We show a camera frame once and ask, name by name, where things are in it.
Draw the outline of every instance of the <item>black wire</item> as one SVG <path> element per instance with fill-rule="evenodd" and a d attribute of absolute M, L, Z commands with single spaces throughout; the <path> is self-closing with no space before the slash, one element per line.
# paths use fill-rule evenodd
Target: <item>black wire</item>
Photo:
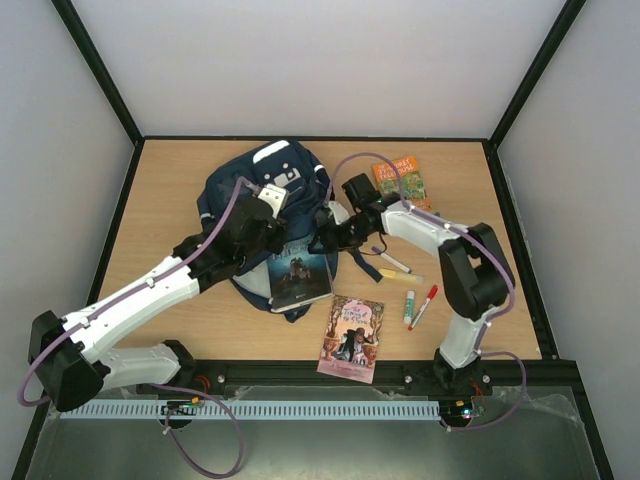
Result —
<path fill-rule="evenodd" d="M 384 241 L 384 238 L 382 238 L 382 232 L 378 232 L 378 236 L 380 237 L 380 241 L 384 245 L 384 250 L 382 250 L 380 253 L 384 253 L 384 252 L 387 251 L 389 246 L 387 245 L 387 242 Z M 361 250 L 358 250 L 358 253 L 360 253 L 360 255 L 371 255 L 371 256 L 380 255 L 380 253 L 367 253 L 367 252 L 363 252 Z"/>

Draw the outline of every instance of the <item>wooden table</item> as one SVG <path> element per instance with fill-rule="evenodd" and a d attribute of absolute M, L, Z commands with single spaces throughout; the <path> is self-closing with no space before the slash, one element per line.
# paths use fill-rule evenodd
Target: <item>wooden table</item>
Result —
<path fill-rule="evenodd" d="M 195 205 L 205 179 L 226 161 L 264 142 L 246 140 L 149 140 L 125 208 L 124 216 L 102 286 L 101 298 L 157 265 L 188 235 L 201 230 Z M 436 210 L 456 223 L 491 225 L 516 271 L 482 145 L 476 142 L 303 142 L 329 172 L 344 157 L 356 152 L 378 152 L 389 158 L 415 155 Z M 357 159 L 345 165 L 338 185 L 366 172 L 374 159 Z M 339 189 L 338 200 L 348 205 Z M 377 244 L 372 238 L 366 250 Z M 440 293 L 420 325 L 409 332 L 402 321 L 406 292 L 416 291 L 416 303 L 431 285 L 441 285 L 436 258 L 395 238 L 388 238 L 389 253 L 425 277 L 413 287 L 393 280 L 376 284 L 348 254 L 341 254 L 335 292 L 384 302 L 380 332 L 380 360 L 432 359 L 445 337 L 452 310 Z M 390 266 L 368 257 L 376 267 Z M 520 281 L 516 273 L 516 282 Z M 158 315 L 128 335 L 119 346 L 150 346 L 166 339 L 180 340 L 198 359 L 312 360 L 317 359 L 327 323 L 331 299 L 314 304 L 295 324 L 283 316 L 253 308 L 230 282 L 220 283 L 205 294 Z M 521 358 L 537 359 L 536 337 L 521 288 L 515 309 L 496 320 L 487 334 L 485 351 L 509 350 Z"/>

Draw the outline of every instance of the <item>black frame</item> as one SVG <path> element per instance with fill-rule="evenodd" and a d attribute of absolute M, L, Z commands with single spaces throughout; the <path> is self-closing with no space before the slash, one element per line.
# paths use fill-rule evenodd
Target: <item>black frame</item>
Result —
<path fill-rule="evenodd" d="M 97 82 L 109 100 L 114 112 L 118 116 L 123 128 L 135 146 L 133 156 L 126 174 L 125 182 L 120 192 L 116 210 L 105 239 L 104 248 L 100 256 L 96 274 L 91 286 L 87 303 L 97 301 L 104 276 L 109 264 L 111 252 L 115 244 L 118 229 L 124 209 L 129 197 L 131 186 L 135 178 L 140 156 L 145 140 L 264 140 L 275 138 L 294 138 L 287 136 L 143 136 L 131 116 L 118 88 L 111 78 L 98 50 L 91 40 L 82 20 L 70 0 L 51 0 L 60 18 L 67 27 L 78 49 L 85 58 L 87 65 L 93 72 Z M 516 209 L 508 188 L 502 164 L 498 156 L 498 147 L 504 140 L 509 129 L 526 103 L 529 95 L 544 73 L 545 68 L 553 58 L 563 38 L 569 31 L 574 20 L 586 0 L 567 0 L 559 13 L 553 27 L 540 47 L 536 57 L 520 83 L 509 106 L 490 138 L 430 138 L 430 137 L 300 137 L 297 140 L 307 141 L 407 141 L 407 142 L 480 142 L 483 146 L 493 185 L 504 218 L 505 227 L 518 268 L 520 280 L 536 339 L 540 347 L 542 360 L 526 360 L 527 383 L 532 386 L 569 386 L 575 397 L 580 416 L 585 424 L 586 433 L 591 445 L 592 453 L 600 477 L 613 478 L 611 467 L 607 459 L 604 446 L 598 434 L 593 413 L 589 406 L 584 385 L 580 378 L 577 365 L 573 361 L 560 360 L 555 340 L 549 324 L 540 290 L 535 279 L 533 267 Z M 319 376 L 316 373 L 314 361 L 201 361 L 200 368 L 208 372 L 209 378 L 223 375 L 223 385 L 218 386 L 218 393 L 229 393 L 239 386 L 246 385 L 351 385 L 347 380 Z M 484 362 L 484 368 L 490 375 L 493 385 L 519 385 L 521 383 L 520 369 L 511 361 Z M 406 375 L 412 373 L 416 378 L 417 372 L 431 371 L 432 361 L 379 361 L 376 366 L 374 384 L 382 390 L 393 389 L 411 395 L 438 395 L 432 391 L 427 382 L 412 381 L 405 383 Z M 47 415 L 48 406 L 41 405 L 31 422 L 22 451 L 16 464 L 13 479 L 25 478 L 35 451 L 38 436 Z"/>

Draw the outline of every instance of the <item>pink book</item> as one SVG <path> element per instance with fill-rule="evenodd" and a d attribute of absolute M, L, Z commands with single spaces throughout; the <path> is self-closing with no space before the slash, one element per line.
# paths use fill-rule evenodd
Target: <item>pink book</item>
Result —
<path fill-rule="evenodd" d="M 336 295 L 318 372 L 372 383 L 383 312 L 382 303 Z"/>

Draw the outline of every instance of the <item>white wall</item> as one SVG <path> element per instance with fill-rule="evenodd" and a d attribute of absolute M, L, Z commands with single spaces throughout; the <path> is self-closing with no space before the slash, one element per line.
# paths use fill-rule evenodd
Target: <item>white wall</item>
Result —
<path fill-rule="evenodd" d="M 638 478 L 640 9 L 591 0 L 500 154 L 560 353 L 616 478 Z"/>
<path fill-rule="evenodd" d="M 564 0 L 75 0 L 144 134 L 487 137 Z"/>
<path fill-rule="evenodd" d="M 45 0 L 0 15 L 0 478 L 33 416 L 16 402 L 31 321 L 86 301 L 132 146 Z M 33 381 L 31 398 L 42 388 Z"/>

